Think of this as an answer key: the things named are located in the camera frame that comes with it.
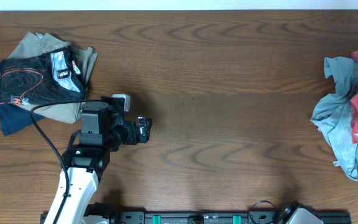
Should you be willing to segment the light blue grey t-shirt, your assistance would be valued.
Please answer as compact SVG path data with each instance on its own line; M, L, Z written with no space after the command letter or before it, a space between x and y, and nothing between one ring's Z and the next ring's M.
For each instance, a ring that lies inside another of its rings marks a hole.
M348 178L358 181L358 143L352 141L351 98L358 93L358 63L346 57L326 57L324 76L333 77L335 92L319 100L311 122L331 146L336 161Z

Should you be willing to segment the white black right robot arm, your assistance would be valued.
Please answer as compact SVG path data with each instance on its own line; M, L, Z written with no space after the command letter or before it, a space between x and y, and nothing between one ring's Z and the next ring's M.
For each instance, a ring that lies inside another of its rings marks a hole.
M275 217L275 223L323 224L324 222L314 210L306 207L302 203L294 201L279 211Z

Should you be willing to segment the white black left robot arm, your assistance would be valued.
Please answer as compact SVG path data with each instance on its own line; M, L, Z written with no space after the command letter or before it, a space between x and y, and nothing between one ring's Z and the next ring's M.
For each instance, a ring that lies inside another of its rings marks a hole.
M110 153L120 145L146 143L152 119L125 121L123 99L91 101L82 107L81 129L71 135L62 155L63 169L52 206L42 223L116 223L108 206L90 204L106 170Z

